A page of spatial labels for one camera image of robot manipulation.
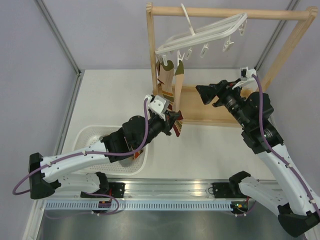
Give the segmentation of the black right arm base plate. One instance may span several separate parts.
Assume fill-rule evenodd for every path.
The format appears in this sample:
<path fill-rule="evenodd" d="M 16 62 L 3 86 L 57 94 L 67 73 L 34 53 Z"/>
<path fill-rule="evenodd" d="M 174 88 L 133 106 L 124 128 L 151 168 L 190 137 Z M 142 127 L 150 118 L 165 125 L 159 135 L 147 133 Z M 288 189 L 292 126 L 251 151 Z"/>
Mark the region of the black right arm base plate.
<path fill-rule="evenodd" d="M 212 192 L 215 199 L 229 199 L 235 196 L 229 186 L 229 182 L 213 182 Z"/>

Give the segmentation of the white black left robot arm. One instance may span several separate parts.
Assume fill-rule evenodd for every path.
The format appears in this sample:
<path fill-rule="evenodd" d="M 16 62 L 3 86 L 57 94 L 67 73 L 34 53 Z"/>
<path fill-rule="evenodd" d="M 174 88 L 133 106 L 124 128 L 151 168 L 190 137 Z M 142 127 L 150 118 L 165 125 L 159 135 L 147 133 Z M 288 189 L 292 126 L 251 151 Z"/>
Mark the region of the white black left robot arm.
<path fill-rule="evenodd" d="M 131 117 L 117 131 L 74 152 L 54 156 L 31 154 L 28 177 L 31 199 L 44 199 L 60 191 L 79 191 L 82 197 L 107 196 L 110 186 L 105 173 L 83 175 L 78 171 L 131 158 L 160 133 L 169 136 L 172 129 L 177 132 L 182 120 L 180 111 L 166 110 L 159 115 L 146 110 L 145 114 Z"/>

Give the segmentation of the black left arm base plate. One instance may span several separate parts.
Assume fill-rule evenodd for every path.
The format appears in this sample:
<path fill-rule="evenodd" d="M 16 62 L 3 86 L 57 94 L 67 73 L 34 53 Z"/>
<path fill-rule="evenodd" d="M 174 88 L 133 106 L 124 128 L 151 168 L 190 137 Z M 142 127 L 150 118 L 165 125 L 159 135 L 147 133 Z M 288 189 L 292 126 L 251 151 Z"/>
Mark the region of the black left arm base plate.
<path fill-rule="evenodd" d="M 107 182 L 98 185 L 94 190 L 82 191 L 80 198 L 102 198 L 102 195 L 109 195 L 114 198 L 123 198 L 125 193 L 125 183 L 123 182 Z"/>

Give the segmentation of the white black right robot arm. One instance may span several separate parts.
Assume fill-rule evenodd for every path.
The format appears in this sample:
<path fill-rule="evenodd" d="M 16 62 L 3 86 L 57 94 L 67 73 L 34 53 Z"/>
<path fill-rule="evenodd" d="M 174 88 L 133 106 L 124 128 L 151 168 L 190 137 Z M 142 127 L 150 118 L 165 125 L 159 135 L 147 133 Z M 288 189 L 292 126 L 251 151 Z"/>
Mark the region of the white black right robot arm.
<path fill-rule="evenodd" d="M 262 90 L 241 96 L 240 80 L 197 85 L 202 102 L 225 107 L 242 127 L 245 144 L 268 167 L 282 193 L 262 185 L 246 171 L 229 178 L 228 191 L 234 197 L 250 197 L 270 210 L 282 228 L 297 238 L 320 223 L 320 198 L 301 176 L 284 140 L 269 121 L 274 108 Z"/>

